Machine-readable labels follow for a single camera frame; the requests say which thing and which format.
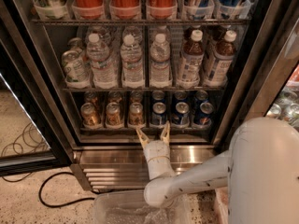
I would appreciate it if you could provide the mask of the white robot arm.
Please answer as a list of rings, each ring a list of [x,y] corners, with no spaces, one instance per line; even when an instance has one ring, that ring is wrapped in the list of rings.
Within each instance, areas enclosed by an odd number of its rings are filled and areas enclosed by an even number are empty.
[[[299,224],[299,133],[288,123],[250,119],[226,151],[180,175],[170,164],[169,124],[155,141],[136,133],[149,169],[148,205],[166,208],[180,195],[226,187],[229,224]]]

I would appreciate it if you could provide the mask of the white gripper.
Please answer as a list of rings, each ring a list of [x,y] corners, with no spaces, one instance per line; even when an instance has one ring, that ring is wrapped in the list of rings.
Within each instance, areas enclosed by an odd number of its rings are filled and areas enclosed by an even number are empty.
[[[136,128],[140,144],[143,147],[144,155],[148,165],[149,179],[160,177],[172,177],[175,175],[170,162],[170,123],[166,122],[160,139],[150,141],[140,128]]]

